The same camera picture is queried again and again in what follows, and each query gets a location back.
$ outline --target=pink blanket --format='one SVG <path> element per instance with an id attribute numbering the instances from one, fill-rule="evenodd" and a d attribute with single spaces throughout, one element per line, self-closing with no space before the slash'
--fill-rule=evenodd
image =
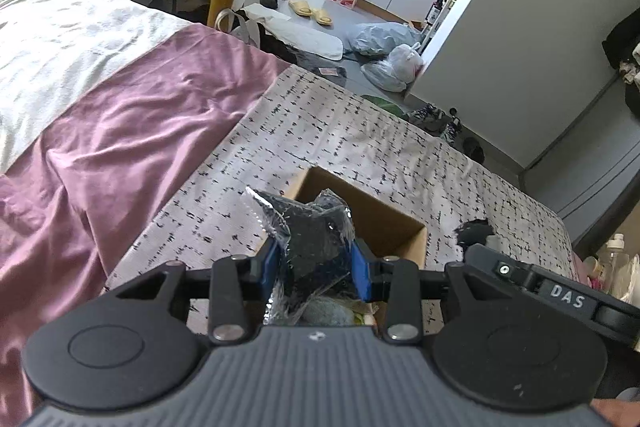
<path id="1" fill-rule="evenodd" d="M 1 426 L 23 421 L 36 402 L 20 370 L 28 336 L 98 295 L 287 66 L 189 26 L 86 94 L 0 177 Z"/>

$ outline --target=gray ribbed surface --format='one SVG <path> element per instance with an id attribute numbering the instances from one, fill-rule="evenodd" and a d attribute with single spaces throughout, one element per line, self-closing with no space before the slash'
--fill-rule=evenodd
<path id="1" fill-rule="evenodd" d="M 313 333 L 324 339 L 315 341 Z M 191 383 L 121 415 L 45 407 L 30 427 L 606 426 L 587 406 L 545 417 L 498 413 L 455 394 L 417 349 L 369 328 L 263 328 L 251 343 L 213 351 Z"/>

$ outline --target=gray wall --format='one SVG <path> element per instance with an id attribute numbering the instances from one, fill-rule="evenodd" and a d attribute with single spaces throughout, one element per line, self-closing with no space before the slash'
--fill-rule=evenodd
<path id="1" fill-rule="evenodd" d="M 429 65 L 412 94 L 456 107 L 470 130 L 523 167 L 606 84 L 611 68 L 600 42 L 640 6 L 640 0 L 458 2 L 427 47 Z"/>
<path id="2" fill-rule="evenodd" d="M 524 176 L 527 193 L 558 213 L 572 240 L 640 169 L 640 156 L 634 160 L 640 155 L 640 123 L 624 103 L 624 90 L 622 81 L 616 81 Z"/>

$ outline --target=black circular disc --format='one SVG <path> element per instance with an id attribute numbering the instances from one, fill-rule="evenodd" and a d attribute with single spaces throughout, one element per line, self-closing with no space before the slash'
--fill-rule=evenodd
<path id="1" fill-rule="evenodd" d="M 472 400 L 541 412 L 588 402 L 607 352 L 577 320 L 504 300 L 483 302 L 447 323 L 434 341 L 433 360 L 445 380 Z"/>
<path id="2" fill-rule="evenodd" d="M 34 388 L 65 407 L 116 410 L 180 385 L 198 362 L 196 337 L 160 306 L 98 299 L 40 328 L 22 351 Z"/>

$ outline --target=plastic bag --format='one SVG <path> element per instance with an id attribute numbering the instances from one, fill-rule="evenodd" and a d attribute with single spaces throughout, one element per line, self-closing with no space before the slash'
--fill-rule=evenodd
<path id="1" fill-rule="evenodd" d="M 400 44 L 388 58 L 368 62 L 360 67 L 366 79 L 376 87 L 390 92 L 401 92 L 415 80 L 422 67 L 422 57 L 412 47 Z"/>
<path id="2" fill-rule="evenodd" d="M 397 22 L 357 24 L 348 36 L 351 49 L 368 57 L 386 57 L 400 44 L 413 46 L 421 38 L 418 30 Z"/>
<path id="3" fill-rule="evenodd" d="M 355 232 L 347 204 L 330 190 L 311 203 L 300 203 L 246 188 L 245 200 L 283 252 L 265 324 L 294 325 L 309 301 L 337 286 L 349 292 L 349 252 Z"/>

